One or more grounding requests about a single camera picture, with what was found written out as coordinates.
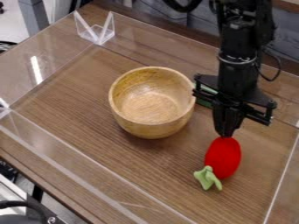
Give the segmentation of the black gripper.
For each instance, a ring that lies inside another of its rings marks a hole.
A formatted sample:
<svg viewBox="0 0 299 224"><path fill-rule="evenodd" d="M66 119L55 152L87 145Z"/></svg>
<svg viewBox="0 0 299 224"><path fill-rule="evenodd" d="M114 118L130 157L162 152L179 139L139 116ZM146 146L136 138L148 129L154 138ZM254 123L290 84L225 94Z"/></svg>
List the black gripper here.
<svg viewBox="0 0 299 224"><path fill-rule="evenodd" d="M277 102L259 89L258 76L267 81L277 79L270 79L261 73L258 58L221 58L218 76L202 73L194 75L195 84L206 85L218 91L218 94L210 97L210 101L214 127L222 137L234 135L246 118L266 126L271 123ZM198 88L194 88L193 95L201 95Z"/></svg>

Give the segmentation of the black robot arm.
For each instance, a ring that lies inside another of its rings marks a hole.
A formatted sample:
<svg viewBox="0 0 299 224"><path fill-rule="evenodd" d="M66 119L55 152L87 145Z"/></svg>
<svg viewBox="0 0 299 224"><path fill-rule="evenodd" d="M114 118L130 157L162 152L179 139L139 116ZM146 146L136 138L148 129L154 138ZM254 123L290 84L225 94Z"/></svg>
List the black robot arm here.
<svg viewBox="0 0 299 224"><path fill-rule="evenodd" d="M195 74L193 95L213 109L214 127L222 137L231 137L243 120L269 125L277 102L258 87L275 76L262 72L266 45L275 38L271 0L210 0L219 28L219 74Z"/></svg>

